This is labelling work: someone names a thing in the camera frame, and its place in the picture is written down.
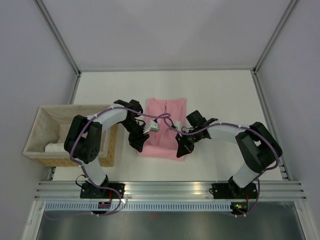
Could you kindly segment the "pink t shirt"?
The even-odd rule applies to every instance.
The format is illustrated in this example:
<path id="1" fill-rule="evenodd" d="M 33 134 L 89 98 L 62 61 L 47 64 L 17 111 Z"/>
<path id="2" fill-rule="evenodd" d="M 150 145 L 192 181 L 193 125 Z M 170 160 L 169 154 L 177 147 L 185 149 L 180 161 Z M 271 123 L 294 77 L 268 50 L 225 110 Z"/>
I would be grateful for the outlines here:
<path id="1" fill-rule="evenodd" d="M 159 116 L 169 113 L 170 118 L 176 122 L 186 125 L 186 105 L 185 98 L 178 99 L 157 99 L 149 98 L 146 100 L 145 114 Z M 175 161 L 184 161 L 184 157 L 177 157 L 178 143 L 176 141 L 177 133 L 170 130 L 164 123 L 163 119 L 159 119 L 159 131 L 150 132 L 148 140 L 144 143 L 142 152 L 138 155 L 142 157 L 153 157 L 171 159 Z"/>

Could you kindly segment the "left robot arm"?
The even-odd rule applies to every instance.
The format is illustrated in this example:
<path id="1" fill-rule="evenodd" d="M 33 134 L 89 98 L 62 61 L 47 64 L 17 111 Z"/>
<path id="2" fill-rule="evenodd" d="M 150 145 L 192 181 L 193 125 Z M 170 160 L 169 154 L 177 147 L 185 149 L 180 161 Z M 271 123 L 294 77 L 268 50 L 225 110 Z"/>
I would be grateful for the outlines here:
<path id="1" fill-rule="evenodd" d="M 76 115 L 73 118 L 64 150 L 69 153 L 71 161 L 80 165 L 87 182 L 92 185 L 92 193 L 98 198 L 104 198 L 109 193 L 109 179 L 98 159 L 102 133 L 116 124 L 123 125 L 129 133 L 129 145 L 141 153 L 144 143 L 150 137 L 145 133 L 145 125 L 140 125 L 136 120 L 142 113 L 139 101 L 117 100 L 110 107 L 93 115 Z"/>

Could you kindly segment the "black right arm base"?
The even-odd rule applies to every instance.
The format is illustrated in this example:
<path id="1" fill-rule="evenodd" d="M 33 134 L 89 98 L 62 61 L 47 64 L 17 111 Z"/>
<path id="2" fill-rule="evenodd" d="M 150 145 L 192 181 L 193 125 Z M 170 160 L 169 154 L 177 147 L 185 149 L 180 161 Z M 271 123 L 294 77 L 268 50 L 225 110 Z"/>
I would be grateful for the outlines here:
<path id="1" fill-rule="evenodd" d="M 258 197 L 258 189 L 255 183 L 250 183 L 244 188 L 231 183 L 212 183 L 209 192 L 213 195 L 214 199 L 246 200 L 248 198 L 251 200 Z"/>

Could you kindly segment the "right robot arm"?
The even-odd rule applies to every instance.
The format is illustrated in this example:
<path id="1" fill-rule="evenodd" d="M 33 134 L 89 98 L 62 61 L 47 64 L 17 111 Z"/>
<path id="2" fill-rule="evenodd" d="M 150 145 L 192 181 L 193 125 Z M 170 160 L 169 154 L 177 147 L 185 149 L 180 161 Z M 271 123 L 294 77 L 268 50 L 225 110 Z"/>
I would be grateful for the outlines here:
<path id="1" fill-rule="evenodd" d="M 195 143 L 204 140 L 224 140 L 236 144 L 244 164 L 229 178 L 228 192 L 235 198 L 241 197 L 247 186 L 259 178 L 271 164 L 278 163 L 283 152 L 264 124 L 255 122 L 249 126 L 219 122 L 217 118 L 206 119 L 195 110 L 186 117 L 189 131 L 179 121 L 171 125 L 177 132 L 176 157 L 181 158 L 194 151 Z"/>

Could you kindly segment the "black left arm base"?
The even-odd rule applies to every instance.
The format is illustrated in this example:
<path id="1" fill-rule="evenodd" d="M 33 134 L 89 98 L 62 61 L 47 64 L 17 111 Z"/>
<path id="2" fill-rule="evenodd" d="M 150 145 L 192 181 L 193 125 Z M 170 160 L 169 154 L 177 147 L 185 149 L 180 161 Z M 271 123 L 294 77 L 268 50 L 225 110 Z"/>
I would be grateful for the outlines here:
<path id="1" fill-rule="evenodd" d="M 91 183 L 89 183 L 88 180 L 85 180 L 84 183 L 79 183 L 79 177 L 85 177 L 85 175 L 82 174 L 78 176 L 75 180 L 75 184 L 81 188 L 81 199 L 119 199 L 119 196 L 115 191 L 117 191 L 120 194 L 121 198 L 123 198 L 124 196 L 126 186 L 124 183 L 108 182 L 108 180 L 105 180 L 102 183 L 102 186 L 107 187 L 107 189 L 102 189 L 93 186 Z"/>

